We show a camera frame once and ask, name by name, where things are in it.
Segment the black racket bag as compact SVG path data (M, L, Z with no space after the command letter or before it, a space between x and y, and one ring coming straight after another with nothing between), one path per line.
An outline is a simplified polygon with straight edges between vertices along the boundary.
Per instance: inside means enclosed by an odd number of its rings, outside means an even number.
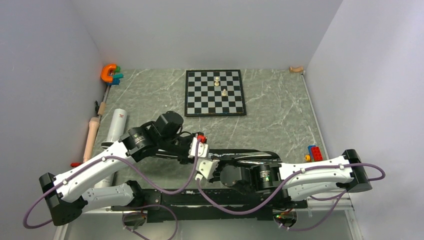
M174 153L159 150L154 156L157 159L177 160L181 165L194 163L193 157L181 157ZM251 167L259 164L281 163L280 156L272 151L256 149L210 149L208 157L219 160L220 165L232 164L237 167Z

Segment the white shuttlecock tube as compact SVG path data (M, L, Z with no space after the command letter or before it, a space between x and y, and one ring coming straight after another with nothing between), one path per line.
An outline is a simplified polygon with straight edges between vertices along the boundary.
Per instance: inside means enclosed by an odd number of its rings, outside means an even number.
M117 108L114 110L109 126L106 140L100 144L100 147L107 150L124 133L128 113L126 110ZM102 179L94 185L95 188L111 187L114 179L114 173Z

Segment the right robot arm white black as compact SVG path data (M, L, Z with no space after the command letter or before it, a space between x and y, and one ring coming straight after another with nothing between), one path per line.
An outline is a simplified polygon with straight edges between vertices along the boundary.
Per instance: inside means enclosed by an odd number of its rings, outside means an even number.
M339 157L306 163L284 163L272 151L247 149L214 149L209 153L217 167L211 182L244 195L269 196L275 194L276 203L287 208L293 202L311 195L344 189L351 193L372 190L371 181L354 149L347 149Z

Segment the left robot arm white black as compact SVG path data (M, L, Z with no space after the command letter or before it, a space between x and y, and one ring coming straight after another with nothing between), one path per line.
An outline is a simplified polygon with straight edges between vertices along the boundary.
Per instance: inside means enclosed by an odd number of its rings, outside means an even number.
M139 209L144 203L140 185L129 180L112 187L95 184L125 167L149 157L193 160L194 166L208 150L198 133L182 137L184 120L174 111L161 114L157 120L133 127L107 149L83 164L64 173L47 172L39 177L49 213L55 226L66 225L82 213L112 206Z

